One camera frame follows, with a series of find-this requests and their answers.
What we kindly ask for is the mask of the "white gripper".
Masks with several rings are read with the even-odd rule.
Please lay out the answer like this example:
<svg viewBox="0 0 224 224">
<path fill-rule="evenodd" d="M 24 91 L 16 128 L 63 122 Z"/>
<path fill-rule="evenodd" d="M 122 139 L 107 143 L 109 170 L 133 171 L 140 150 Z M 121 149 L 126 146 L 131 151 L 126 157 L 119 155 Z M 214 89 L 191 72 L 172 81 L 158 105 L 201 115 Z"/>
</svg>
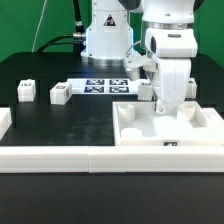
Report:
<svg viewBox="0 0 224 224">
<path fill-rule="evenodd" d="M 181 105 L 187 93 L 191 58 L 197 54 L 192 29 L 166 30 L 148 28 L 145 35 L 147 56 L 156 63 L 153 90 L 157 96 L 156 112 Z"/>
</svg>

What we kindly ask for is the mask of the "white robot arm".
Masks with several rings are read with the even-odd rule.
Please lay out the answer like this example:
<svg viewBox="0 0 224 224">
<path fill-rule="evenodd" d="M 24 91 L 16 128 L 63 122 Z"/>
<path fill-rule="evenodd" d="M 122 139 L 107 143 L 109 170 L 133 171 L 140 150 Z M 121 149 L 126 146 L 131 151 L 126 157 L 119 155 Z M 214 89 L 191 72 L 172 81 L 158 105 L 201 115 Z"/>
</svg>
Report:
<svg viewBox="0 0 224 224">
<path fill-rule="evenodd" d="M 184 102 L 197 55 L 192 24 L 204 0 L 91 0 L 92 21 L 85 35 L 84 62 L 122 65 L 129 79 L 144 70 L 153 86 L 155 110 Z"/>
</svg>

